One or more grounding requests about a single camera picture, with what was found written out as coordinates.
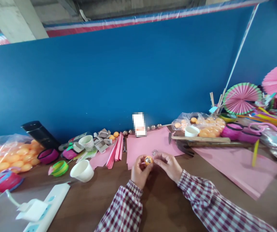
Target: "power strip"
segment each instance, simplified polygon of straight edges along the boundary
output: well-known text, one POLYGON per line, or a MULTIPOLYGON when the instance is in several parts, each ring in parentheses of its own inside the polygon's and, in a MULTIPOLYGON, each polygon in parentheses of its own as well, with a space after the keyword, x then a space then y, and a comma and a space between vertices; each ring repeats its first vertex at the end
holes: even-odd
POLYGON ((30 222, 23 232, 46 232, 70 189, 68 183, 55 185, 46 199, 48 207, 37 222, 30 222))

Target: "black bottle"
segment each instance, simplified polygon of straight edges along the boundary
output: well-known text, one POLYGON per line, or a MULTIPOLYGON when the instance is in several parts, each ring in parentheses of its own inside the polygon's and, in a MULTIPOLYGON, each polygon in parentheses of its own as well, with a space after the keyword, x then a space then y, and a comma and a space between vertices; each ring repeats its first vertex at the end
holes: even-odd
POLYGON ((60 143, 48 132, 40 121, 27 122, 21 127, 46 149, 54 148, 58 151, 60 143))

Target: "clear plastic bag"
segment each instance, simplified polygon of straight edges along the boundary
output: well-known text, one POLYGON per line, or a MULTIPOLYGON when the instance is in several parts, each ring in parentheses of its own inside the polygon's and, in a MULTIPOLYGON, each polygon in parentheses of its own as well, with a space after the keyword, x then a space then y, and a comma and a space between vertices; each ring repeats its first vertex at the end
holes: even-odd
POLYGON ((37 159, 44 148, 25 135, 0 136, 0 172, 11 169, 15 173, 29 171, 40 163, 37 159))
POLYGON ((173 130, 184 131, 188 125, 195 126, 200 129, 200 137, 220 137, 221 132, 225 127, 223 119, 213 115, 205 113, 181 113, 177 119, 175 119, 171 126, 173 130))

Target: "blue backdrop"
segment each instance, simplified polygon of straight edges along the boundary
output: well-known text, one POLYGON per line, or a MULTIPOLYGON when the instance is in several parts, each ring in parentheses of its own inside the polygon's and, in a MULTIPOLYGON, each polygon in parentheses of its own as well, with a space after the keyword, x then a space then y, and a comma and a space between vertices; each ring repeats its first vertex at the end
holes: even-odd
MULTIPOLYGON (((86 131, 167 124, 226 85, 252 7, 0 46, 0 135, 39 120, 61 142, 86 131)), ((231 85, 277 66, 277 1, 261 4, 231 85)))

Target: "plaid shirt sleeve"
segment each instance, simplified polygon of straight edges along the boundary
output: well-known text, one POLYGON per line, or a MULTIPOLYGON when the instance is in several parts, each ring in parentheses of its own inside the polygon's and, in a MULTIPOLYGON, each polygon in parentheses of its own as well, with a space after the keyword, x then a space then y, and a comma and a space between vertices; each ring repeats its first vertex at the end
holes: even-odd
POLYGON ((143 214, 140 190, 131 180, 120 186, 95 231, 138 231, 143 214))
POLYGON ((209 180, 183 170, 178 187, 209 231, 277 231, 224 198, 209 180))

